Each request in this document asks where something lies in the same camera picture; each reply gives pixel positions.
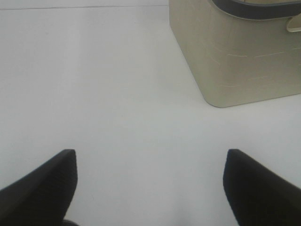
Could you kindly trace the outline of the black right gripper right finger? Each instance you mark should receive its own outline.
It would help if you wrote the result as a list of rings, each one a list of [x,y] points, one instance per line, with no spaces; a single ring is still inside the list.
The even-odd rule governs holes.
[[[240,151],[227,152],[223,188],[240,226],[299,226],[301,190]]]

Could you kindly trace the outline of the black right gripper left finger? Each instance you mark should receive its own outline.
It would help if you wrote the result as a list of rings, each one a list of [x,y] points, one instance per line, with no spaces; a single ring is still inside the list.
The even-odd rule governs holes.
[[[76,152],[65,149],[0,191],[2,226],[74,226],[65,219],[77,187]]]

